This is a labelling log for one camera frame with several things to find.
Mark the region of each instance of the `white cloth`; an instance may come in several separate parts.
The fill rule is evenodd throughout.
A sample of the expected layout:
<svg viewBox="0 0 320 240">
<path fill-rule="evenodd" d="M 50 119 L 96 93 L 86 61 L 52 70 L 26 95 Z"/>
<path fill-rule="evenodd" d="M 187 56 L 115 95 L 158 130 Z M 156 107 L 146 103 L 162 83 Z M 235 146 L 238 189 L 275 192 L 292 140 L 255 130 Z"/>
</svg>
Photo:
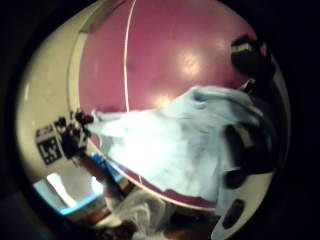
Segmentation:
<svg viewBox="0 0 320 240">
<path fill-rule="evenodd" d="M 218 204 L 231 197 L 221 181 L 234 169 L 225 126 L 272 128 L 247 94 L 215 86 L 193 87 L 164 108 L 95 115 L 88 129 L 109 158 L 163 191 Z"/>
<path fill-rule="evenodd" d="M 133 240 L 165 240 L 163 231 L 175 210 L 175 205 L 136 188 L 114 206 L 112 215 L 117 222 L 131 221 L 136 225 Z"/>
</svg>

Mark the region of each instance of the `white fabric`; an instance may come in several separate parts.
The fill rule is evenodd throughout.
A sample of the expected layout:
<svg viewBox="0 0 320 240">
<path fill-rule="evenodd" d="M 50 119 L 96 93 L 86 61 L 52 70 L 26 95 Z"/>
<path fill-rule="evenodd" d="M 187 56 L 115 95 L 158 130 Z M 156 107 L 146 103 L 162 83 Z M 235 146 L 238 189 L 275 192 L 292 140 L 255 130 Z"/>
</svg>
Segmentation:
<svg viewBox="0 0 320 240">
<path fill-rule="evenodd" d="M 166 238 L 163 236 L 163 230 L 175 209 L 176 206 L 173 204 L 136 188 L 126 199 L 114 206 L 112 215 L 118 222 L 131 221 L 137 226 L 134 240 L 164 240 Z"/>
<path fill-rule="evenodd" d="M 222 205 L 232 194 L 222 175 L 234 169 L 225 126 L 269 124 L 247 94 L 215 86 L 193 87 L 164 108 L 95 115 L 88 129 L 109 158 L 161 190 Z"/>
</svg>

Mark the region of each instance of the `white sheet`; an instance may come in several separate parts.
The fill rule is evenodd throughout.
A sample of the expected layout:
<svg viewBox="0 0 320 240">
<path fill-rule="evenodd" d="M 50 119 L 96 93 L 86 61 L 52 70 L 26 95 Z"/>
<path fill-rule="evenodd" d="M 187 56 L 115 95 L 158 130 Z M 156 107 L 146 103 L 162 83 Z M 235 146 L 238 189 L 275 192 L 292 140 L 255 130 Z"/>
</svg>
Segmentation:
<svg viewBox="0 0 320 240">
<path fill-rule="evenodd" d="M 193 87 L 164 108 L 94 115 L 96 122 L 87 127 L 109 158 L 161 190 L 218 200 L 218 208 L 232 194 L 222 176 L 235 168 L 225 126 L 272 128 L 247 94 L 216 86 Z"/>
</svg>

